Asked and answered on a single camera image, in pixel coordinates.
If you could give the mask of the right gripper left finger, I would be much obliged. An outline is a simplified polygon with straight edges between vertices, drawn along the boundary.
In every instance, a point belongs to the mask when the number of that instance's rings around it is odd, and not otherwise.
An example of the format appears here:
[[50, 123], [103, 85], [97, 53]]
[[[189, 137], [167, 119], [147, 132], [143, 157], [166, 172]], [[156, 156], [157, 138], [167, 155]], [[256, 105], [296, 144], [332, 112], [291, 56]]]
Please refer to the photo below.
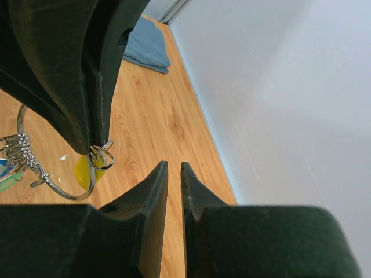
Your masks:
[[168, 164], [102, 208], [1, 206], [2, 277], [159, 277]]

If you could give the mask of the large metal keyring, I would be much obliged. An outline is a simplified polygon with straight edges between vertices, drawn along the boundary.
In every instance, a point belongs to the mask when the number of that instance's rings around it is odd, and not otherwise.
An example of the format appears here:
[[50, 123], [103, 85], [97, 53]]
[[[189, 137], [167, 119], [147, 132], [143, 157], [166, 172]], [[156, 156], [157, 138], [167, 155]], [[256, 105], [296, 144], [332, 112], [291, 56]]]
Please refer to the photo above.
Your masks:
[[[81, 188], [78, 194], [69, 193], [63, 189], [62, 180], [58, 174], [55, 171], [51, 172], [47, 168], [46, 156], [39, 155], [38, 150], [41, 148], [41, 146], [35, 146], [35, 141], [32, 139], [32, 136], [26, 132], [25, 118], [27, 111], [28, 107], [24, 104], [21, 105], [17, 114], [16, 132], [14, 134], [1, 137], [1, 158], [7, 159], [8, 162], [13, 165], [9, 175], [22, 173], [24, 178], [27, 173], [34, 173], [35, 179], [30, 183], [31, 188], [46, 185], [62, 198], [73, 202], [79, 202], [89, 198], [97, 183], [104, 176], [105, 172], [114, 165], [115, 158], [111, 153], [111, 147], [114, 143], [113, 140], [107, 141], [101, 147], [92, 145], [89, 148], [88, 154], [84, 155], [88, 157], [90, 167], [89, 188], [87, 191]], [[97, 167], [93, 164], [93, 156], [97, 157], [100, 153], [104, 155], [107, 160], [107, 165], [104, 167]]]

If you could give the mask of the yellow tag key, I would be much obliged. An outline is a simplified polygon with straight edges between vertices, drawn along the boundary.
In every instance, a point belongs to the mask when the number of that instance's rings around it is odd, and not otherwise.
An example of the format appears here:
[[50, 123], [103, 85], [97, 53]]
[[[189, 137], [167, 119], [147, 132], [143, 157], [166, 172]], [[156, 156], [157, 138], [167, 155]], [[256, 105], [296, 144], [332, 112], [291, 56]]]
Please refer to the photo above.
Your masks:
[[[97, 167], [104, 167], [107, 165], [107, 160], [100, 153], [97, 157], [93, 156], [93, 164]], [[87, 156], [80, 156], [75, 165], [74, 174], [79, 186], [87, 191], [90, 184], [90, 167]]]

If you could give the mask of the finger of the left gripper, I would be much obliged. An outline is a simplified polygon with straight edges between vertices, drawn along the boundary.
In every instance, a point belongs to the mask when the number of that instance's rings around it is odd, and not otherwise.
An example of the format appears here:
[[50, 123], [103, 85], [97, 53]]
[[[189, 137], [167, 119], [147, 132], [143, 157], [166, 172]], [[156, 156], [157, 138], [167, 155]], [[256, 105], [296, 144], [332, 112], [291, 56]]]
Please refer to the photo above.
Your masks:
[[91, 145], [82, 52], [95, 7], [95, 1], [1, 2], [2, 90], [80, 154]]
[[111, 106], [118, 72], [130, 33], [148, 1], [98, 1], [83, 45], [83, 71], [91, 128], [91, 144], [109, 138]]

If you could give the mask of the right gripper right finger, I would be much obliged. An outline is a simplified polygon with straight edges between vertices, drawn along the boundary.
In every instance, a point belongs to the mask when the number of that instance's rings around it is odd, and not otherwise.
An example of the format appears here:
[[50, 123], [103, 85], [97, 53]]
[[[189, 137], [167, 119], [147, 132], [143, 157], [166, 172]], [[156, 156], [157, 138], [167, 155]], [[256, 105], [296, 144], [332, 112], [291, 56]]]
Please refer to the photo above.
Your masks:
[[232, 206], [181, 165], [187, 277], [361, 277], [337, 219], [315, 206]]

